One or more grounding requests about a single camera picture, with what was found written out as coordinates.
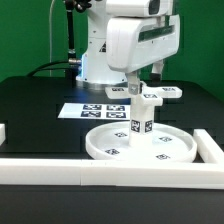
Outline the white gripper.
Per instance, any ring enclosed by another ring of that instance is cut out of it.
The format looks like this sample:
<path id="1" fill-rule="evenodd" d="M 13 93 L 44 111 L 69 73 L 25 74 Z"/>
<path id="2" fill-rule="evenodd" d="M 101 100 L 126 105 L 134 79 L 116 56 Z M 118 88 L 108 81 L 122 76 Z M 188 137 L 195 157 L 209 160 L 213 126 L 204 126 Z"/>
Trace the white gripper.
<path id="1" fill-rule="evenodd" d="M 141 93 L 136 71 L 152 65 L 150 79 L 162 79 L 164 58 L 179 48 L 180 17 L 174 0 L 107 0 L 106 55 L 109 67 L 126 73 L 128 92 Z"/>

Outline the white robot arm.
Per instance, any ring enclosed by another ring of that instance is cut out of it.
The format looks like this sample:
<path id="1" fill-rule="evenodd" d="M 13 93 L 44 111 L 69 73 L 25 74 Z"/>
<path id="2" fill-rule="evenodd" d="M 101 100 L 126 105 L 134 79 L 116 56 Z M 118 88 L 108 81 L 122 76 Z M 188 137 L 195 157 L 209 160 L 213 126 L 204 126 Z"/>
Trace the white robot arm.
<path id="1" fill-rule="evenodd" d="M 148 65 L 159 80 L 164 59 L 179 48 L 175 0 L 90 0 L 88 45 L 78 84 L 94 90 L 122 86 Z"/>

